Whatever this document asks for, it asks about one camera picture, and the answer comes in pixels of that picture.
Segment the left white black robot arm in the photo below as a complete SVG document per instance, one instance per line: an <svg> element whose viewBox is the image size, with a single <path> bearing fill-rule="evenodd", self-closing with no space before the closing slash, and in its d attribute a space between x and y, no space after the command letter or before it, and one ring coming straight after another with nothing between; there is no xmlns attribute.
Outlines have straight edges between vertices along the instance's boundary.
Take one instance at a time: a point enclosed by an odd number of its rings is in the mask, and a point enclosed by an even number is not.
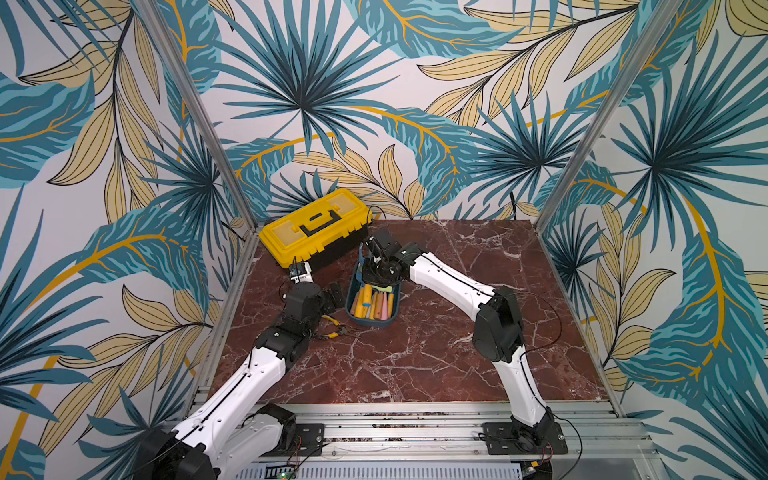
<svg viewBox="0 0 768 480"><path fill-rule="evenodd" d="M291 456L301 444L293 412L257 401L308 350L323 317L345 304L338 283L298 282L243 364L201 407L140 443L129 479L231 479L265 454Z"/></svg>

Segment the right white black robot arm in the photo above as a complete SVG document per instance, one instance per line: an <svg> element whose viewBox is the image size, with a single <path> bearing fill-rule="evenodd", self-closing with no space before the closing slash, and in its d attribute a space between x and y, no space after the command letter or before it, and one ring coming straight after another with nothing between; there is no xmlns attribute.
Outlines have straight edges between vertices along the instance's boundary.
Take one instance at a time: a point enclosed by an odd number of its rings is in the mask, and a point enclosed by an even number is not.
<svg viewBox="0 0 768 480"><path fill-rule="evenodd" d="M473 280L415 243L401 245L386 229L368 237L364 247L368 250L361 272L364 282L389 287L410 281L437 293L473 321L474 348L494 365L515 424L533 431L554 421L532 379L522 313L513 289Z"/></svg>

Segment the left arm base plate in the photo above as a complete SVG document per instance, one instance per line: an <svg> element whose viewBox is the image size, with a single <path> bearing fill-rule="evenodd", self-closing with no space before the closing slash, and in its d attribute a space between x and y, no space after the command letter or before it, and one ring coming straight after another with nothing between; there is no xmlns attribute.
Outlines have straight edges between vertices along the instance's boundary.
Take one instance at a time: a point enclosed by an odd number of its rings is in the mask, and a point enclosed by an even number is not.
<svg viewBox="0 0 768 480"><path fill-rule="evenodd" d="M246 452L262 457L300 458L319 456L327 445L326 427L322 423L280 423L254 431L245 442Z"/></svg>

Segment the purple rake pink handle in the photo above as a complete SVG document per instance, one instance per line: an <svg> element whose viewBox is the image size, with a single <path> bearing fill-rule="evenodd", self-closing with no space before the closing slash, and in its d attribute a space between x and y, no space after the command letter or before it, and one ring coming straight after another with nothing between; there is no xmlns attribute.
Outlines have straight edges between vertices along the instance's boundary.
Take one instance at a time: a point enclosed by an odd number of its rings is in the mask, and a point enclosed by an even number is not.
<svg viewBox="0 0 768 480"><path fill-rule="evenodd" d="M384 306L382 309L382 319L389 320L392 316L394 305L394 296L392 292L386 292L384 298Z"/></svg>

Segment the teal fork yellow handle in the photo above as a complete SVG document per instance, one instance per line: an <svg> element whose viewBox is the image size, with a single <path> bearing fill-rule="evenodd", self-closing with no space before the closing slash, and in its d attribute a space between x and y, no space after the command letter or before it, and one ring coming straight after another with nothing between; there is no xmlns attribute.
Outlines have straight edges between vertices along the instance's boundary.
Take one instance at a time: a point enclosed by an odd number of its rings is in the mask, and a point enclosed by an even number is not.
<svg viewBox="0 0 768 480"><path fill-rule="evenodd" d="M372 308L372 286L363 284L357 294L354 316L359 319L367 319Z"/></svg>

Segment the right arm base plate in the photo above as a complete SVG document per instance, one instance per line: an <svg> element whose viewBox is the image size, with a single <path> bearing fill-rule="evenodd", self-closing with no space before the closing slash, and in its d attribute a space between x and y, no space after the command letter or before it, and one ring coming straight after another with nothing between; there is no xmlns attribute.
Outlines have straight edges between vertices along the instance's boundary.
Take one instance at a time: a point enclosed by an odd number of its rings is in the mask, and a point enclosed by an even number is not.
<svg viewBox="0 0 768 480"><path fill-rule="evenodd" d="M481 425L478 438L485 443L487 453L500 455L564 455L569 448L558 423L553 423L546 432L531 430L525 425L513 422L487 422Z"/></svg>

